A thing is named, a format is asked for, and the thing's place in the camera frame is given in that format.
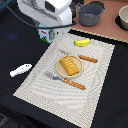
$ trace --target pot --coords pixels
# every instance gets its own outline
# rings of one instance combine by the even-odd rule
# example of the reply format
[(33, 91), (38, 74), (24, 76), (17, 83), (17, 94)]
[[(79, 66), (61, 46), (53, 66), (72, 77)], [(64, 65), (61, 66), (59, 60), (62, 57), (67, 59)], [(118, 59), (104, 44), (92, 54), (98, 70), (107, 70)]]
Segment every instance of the pot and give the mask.
[(85, 26), (94, 26), (98, 24), (101, 14), (106, 10), (106, 8), (102, 9), (100, 6), (95, 4), (86, 4), (82, 6), (78, 3), (76, 5), (77, 9), (78, 6), (81, 7), (78, 11), (79, 22)]
[(119, 10), (119, 17), (122, 27), (128, 30), (128, 5)]

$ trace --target metal pot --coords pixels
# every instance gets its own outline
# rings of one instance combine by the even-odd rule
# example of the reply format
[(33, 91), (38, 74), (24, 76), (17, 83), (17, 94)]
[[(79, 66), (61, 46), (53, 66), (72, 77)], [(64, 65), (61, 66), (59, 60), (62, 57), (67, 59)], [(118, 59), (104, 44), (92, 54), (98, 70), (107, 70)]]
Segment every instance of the metal pot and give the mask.
[(94, 26), (98, 24), (101, 14), (106, 10), (106, 8), (102, 9), (100, 6), (95, 4), (86, 4), (82, 6), (80, 3), (78, 3), (76, 5), (77, 9), (78, 6), (81, 7), (78, 11), (79, 22), (85, 26)]

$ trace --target placemat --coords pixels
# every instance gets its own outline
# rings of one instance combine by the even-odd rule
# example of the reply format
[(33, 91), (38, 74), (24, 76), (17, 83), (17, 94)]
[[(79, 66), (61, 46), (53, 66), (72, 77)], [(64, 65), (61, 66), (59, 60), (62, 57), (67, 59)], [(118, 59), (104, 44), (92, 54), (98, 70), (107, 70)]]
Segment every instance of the placemat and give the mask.
[[(86, 47), (74, 45), (83, 40), (72, 34), (59, 34), (38, 61), (14, 96), (55, 114), (81, 128), (91, 127), (114, 45), (91, 39)], [(57, 49), (98, 59), (98, 63), (82, 60), (84, 71), (73, 81), (86, 86), (85, 90), (54, 81), (44, 76), (45, 71), (57, 74), (55, 65), (63, 56)]]

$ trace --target wooden handle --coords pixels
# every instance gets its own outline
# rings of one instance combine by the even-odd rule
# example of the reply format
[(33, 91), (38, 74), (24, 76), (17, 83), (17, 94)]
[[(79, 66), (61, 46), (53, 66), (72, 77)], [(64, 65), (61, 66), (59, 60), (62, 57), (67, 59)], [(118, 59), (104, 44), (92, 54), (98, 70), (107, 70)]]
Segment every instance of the wooden handle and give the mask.
[(86, 57), (86, 56), (82, 56), (82, 55), (78, 55), (78, 57), (80, 59), (91, 61), (91, 62), (94, 62), (94, 63), (97, 63), (98, 62), (98, 60), (97, 59), (94, 59), (94, 58), (90, 58), (90, 57)]
[(64, 79), (64, 82), (65, 82), (66, 84), (70, 84), (70, 85), (72, 85), (72, 86), (74, 86), (74, 87), (77, 87), (77, 88), (80, 88), (80, 89), (83, 89), (83, 90), (86, 89), (84, 85), (78, 84), (78, 83), (76, 83), (76, 82), (73, 82), (73, 81), (70, 81), (70, 80), (67, 80), (67, 79)]

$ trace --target fork tines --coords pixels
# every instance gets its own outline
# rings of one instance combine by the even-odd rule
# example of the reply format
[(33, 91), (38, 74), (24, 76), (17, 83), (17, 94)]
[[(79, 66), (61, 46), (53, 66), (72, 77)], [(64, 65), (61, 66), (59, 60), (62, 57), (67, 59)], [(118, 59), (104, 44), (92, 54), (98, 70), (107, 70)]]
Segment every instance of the fork tines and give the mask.
[(53, 77), (53, 74), (52, 73), (50, 73), (50, 72), (48, 72), (48, 71), (46, 71), (45, 73), (44, 73), (46, 76), (48, 76), (48, 77)]

